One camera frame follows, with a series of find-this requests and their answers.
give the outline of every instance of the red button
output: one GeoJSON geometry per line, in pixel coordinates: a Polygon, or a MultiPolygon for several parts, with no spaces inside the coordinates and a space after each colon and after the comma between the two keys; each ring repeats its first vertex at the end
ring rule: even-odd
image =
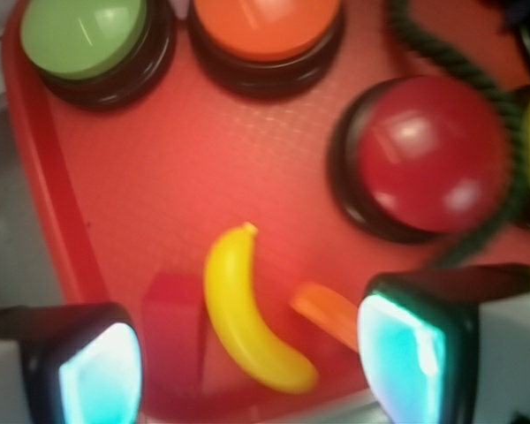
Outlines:
{"type": "Polygon", "coordinates": [[[213,42],[246,60],[285,60],[326,33],[341,0],[194,0],[213,42]]]}
{"type": "Polygon", "coordinates": [[[496,208],[510,176],[508,140],[479,93],[454,79],[412,78],[389,88],[370,114],[357,169],[390,216],[454,232],[496,208]]]}

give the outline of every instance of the orange button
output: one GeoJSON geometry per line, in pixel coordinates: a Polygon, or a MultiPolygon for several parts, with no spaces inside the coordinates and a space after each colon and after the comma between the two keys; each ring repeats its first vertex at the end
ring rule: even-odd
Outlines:
{"type": "Polygon", "coordinates": [[[336,17],[341,0],[194,0],[210,38],[233,56],[258,62],[312,48],[336,17]]]}

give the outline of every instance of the plastic tray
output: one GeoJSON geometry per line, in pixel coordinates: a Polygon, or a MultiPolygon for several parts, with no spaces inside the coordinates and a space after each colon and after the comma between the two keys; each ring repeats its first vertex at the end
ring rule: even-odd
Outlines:
{"type": "MultiPolygon", "coordinates": [[[[165,421],[260,421],[365,389],[357,355],[288,301],[298,284],[315,281],[359,304],[371,276],[417,268],[452,241],[402,246],[373,238],[343,218],[330,194],[325,155],[346,104],[382,80],[437,73],[393,39],[383,1],[345,2],[336,61],[302,95],[263,102],[221,89],[199,67],[180,26],[157,89],[110,113],[75,109],[47,91],[19,43],[25,3],[4,34],[4,72],[19,151],[66,300],[121,302],[141,336],[140,303],[154,276],[201,277],[213,240],[250,221],[260,229],[254,285],[262,314],[321,375],[306,395],[264,388],[236,367],[209,328],[200,393],[163,393],[147,379],[144,411],[165,421]]],[[[491,2],[416,0],[412,8],[506,89],[530,82],[491,2]]],[[[530,263],[530,230],[507,228],[475,260],[530,263]]]]}

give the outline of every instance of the yellow banana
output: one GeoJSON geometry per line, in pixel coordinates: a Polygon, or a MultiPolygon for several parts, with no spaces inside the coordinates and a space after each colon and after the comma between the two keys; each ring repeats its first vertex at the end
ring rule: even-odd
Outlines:
{"type": "Polygon", "coordinates": [[[211,247],[204,271],[210,321],[226,351],[255,380],[285,393],[311,390],[318,373],[300,352],[278,338],[255,303],[254,237],[250,223],[225,232],[211,247]]]}

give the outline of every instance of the cable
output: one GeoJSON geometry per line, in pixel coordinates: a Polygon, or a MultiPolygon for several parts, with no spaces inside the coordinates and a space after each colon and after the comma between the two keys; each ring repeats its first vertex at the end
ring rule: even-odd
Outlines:
{"type": "Polygon", "coordinates": [[[521,213],[526,198],[525,145],[522,136],[522,110],[512,96],[449,43],[413,22],[409,17],[410,0],[388,0],[388,18],[395,36],[419,55],[443,68],[450,76],[479,91],[502,119],[511,143],[511,182],[498,209],[478,227],[463,235],[457,243],[435,258],[431,268],[458,266],[480,251],[509,221],[521,213]]]}

